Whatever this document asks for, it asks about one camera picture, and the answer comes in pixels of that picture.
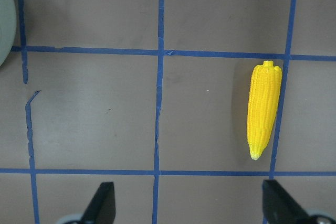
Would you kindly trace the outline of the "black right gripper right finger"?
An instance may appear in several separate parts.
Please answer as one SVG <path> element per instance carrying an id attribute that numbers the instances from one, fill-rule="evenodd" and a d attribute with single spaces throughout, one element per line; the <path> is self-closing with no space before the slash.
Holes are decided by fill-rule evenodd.
<path id="1" fill-rule="evenodd" d="M 262 183 L 262 210 L 268 223 L 335 223 L 326 214 L 310 214 L 274 179 Z"/>

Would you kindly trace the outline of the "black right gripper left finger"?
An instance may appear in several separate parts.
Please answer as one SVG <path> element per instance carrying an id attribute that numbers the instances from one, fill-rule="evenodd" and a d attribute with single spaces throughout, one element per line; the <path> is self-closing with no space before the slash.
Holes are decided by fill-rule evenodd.
<path id="1" fill-rule="evenodd" d="M 101 183 L 79 223 L 113 224 L 116 217 L 115 203 L 114 183 Z"/>

